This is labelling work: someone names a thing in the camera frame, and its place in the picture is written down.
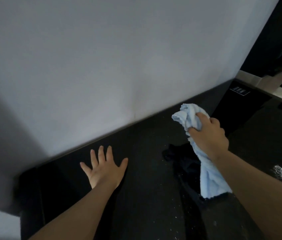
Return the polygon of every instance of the hand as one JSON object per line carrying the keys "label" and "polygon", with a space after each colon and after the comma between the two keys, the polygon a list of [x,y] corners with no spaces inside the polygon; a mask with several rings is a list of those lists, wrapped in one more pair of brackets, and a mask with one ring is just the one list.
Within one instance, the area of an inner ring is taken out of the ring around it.
{"label": "hand", "polygon": [[217,158],[218,153],[227,151],[229,148],[229,140],[225,137],[225,131],[220,127],[220,122],[215,118],[208,118],[203,113],[196,113],[202,122],[202,130],[197,131],[194,128],[189,129],[189,133],[207,156],[214,160]]}
{"label": "hand", "polygon": [[99,147],[99,162],[94,150],[90,151],[90,156],[92,169],[82,162],[80,163],[80,166],[88,176],[91,187],[94,188],[98,184],[108,183],[111,184],[114,187],[113,190],[115,190],[123,179],[124,172],[128,165],[128,159],[124,158],[120,167],[115,165],[111,146],[107,149],[107,160],[104,157],[103,146]]}

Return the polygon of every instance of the person's left hand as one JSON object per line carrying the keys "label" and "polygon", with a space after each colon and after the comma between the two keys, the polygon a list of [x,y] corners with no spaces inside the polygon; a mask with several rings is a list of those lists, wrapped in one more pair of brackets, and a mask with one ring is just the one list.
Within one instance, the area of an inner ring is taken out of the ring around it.
{"label": "person's left hand", "polygon": [[128,159],[124,158],[120,167],[115,165],[112,155],[112,147],[107,149],[107,160],[104,156],[103,146],[99,147],[98,158],[96,158],[94,150],[90,151],[92,169],[90,169],[85,163],[81,162],[80,166],[89,178],[89,182],[92,188],[101,183],[111,184],[116,189],[121,180],[123,179],[124,172],[128,165]]}

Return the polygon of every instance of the microfiber cloth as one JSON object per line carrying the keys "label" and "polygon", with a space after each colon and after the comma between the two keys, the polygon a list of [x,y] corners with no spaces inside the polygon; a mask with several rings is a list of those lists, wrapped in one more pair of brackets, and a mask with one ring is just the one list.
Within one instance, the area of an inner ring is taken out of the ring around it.
{"label": "microfiber cloth", "polygon": [[[202,123],[199,117],[195,115],[198,112],[201,112],[210,118],[207,112],[196,104],[183,104],[181,105],[180,111],[172,115],[172,119],[183,125],[186,134],[190,136],[188,133],[190,127],[193,127],[198,131],[202,130]],[[222,193],[232,193],[232,190],[219,170],[207,155],[195,144],[191,136],[188,138],[188,141],[190,141],[195,154],[201,161],[200,188],[202,197],[210,199]]]}

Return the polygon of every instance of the left forearm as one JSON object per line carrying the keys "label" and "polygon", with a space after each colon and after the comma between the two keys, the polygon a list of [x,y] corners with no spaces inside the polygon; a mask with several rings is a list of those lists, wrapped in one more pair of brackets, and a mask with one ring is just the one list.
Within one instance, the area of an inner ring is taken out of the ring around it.
{"label": "left forearm", "polygon": [[97,185],[75,205],[39,230],[30,240],[93,239],[103,210],[115,187],[109,182]]}

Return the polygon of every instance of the light blue towel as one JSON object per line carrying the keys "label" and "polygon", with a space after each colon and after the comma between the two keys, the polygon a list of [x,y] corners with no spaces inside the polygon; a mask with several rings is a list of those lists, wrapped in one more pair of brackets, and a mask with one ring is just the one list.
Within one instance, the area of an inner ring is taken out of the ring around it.
{"label": "light blue towel", "polygon": [[[186,134],[190,136],[188,133],[188,129],[190,127],[199,131],[202,129],[202,123],[195,115],[198,112],[204,113],[208,118],[210,118],[204,109],[200,108],[196,104],[183,104],[180,111],[172,115],[172,119],[183,125]],[[228,186],[227,182],[207,155],[195,144],[191,137],[188,138],[188,141],[190,141],[195,154],[201,161],[200,188],[202,197],[209,199],[222,193],[232,193],[232,190]]]}

